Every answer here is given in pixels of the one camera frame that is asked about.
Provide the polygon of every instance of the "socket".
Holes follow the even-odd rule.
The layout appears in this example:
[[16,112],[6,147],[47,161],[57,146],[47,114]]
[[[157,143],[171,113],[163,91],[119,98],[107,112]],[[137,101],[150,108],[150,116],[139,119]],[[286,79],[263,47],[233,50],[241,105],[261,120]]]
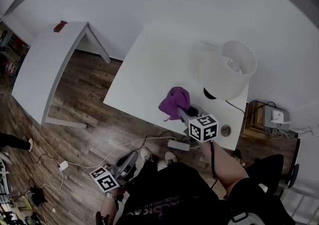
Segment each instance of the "socket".
[[319,125],[315,124],[310,126],[310,128],[311,128],[311,131],[313,132],[313,135],[319,137]]
[[190,145],[188,143],[182,143],[182,142],[175,141],[175,140],[169,140],[167,143],[167,146],[169,146],[171,148],[179,149],[182,151],[189,151]]
[[60,164],[60,171],[62,172],[64,169],[68,168],[69,167],[69,164],[67,163],[67,161],[63,161],[61,164]]

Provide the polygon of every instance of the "human arm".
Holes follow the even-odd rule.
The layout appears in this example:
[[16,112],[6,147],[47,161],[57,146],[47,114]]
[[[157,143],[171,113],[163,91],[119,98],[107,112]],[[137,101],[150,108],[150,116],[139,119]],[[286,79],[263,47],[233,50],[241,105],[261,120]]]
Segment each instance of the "human arm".
[[[122,188],[116,188],[110,193],[117,194],[117,195],[122,195],[124,194],[125,190]],[[102,206],[101,206],[101,216],[106,217],[108,221],[108,225],[113,224],[115,215],[117,213],[118,209],[116,206],[116,201],[114,199],[110,199],[108,197],[104,197]]]
[[[248,178],[245,169],[231,156],[229,156],[217,143],[214,145],[214,169],[218,180],[226,189],[227,195],[237,182],[243,178]],[[204,156],[211,163],[211,147],[210,142],[200,144]]]

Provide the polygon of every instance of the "purple cloth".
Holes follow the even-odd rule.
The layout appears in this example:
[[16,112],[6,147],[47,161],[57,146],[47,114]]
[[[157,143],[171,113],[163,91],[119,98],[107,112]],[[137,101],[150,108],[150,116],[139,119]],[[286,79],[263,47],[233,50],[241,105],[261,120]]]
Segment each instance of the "purple cloth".
[[169,115],[170,120],[175,120],[179,119],[178,106],[184,110],[188,110],[190,107],[189,93],[182,87],[172,88],[167,97],[159,104],[159,109]]

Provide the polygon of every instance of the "sneaker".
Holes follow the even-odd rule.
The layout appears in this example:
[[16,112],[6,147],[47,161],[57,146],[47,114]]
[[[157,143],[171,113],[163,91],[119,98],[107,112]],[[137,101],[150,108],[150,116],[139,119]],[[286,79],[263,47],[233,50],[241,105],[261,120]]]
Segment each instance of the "sneaker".
[[152,153],[151,153],[151,151],[148,148],[142,148],[141,149],[141,157],[144,160],[144,163],[146,161],[154,162]]
[[33,139],[32,138],[29,139],[29,144],[30,144],[30,149],[28,151],[31,151],[33,148]]
[[166,161],[167,166],[169,166],[172,163],[176,163],[177,158],[173,152],[168,151],[165,153],[165,161]]

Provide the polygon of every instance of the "white table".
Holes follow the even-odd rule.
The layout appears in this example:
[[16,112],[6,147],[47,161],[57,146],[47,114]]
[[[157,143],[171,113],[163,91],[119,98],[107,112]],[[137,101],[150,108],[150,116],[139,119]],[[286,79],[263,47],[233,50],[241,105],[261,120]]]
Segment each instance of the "white table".
[[81,38],[86,34],[107,63],[111,60],[98,43],[88,22],[71,22],[60,32],[46,27],[32,43],[17,76],[13,97],[24,110],[43,125],[46,123],[86,128],[86,124],[49,118],[49,108],[62,73]]
[[[190,102],[214,114],[220,127],[227,124],[232,133],[215,141],[223,148],[235,150],[244,114],[222,100],[210,100],[203,93],[199,67],[216,47],[177,34],[145,28],[118,71],[104,103],[130,115],[184,134],[180,121],[167,121],[158,109],[172,87],[180,86],[190,94]],[[248,85],[242,94],[229,101],[245,110]]]

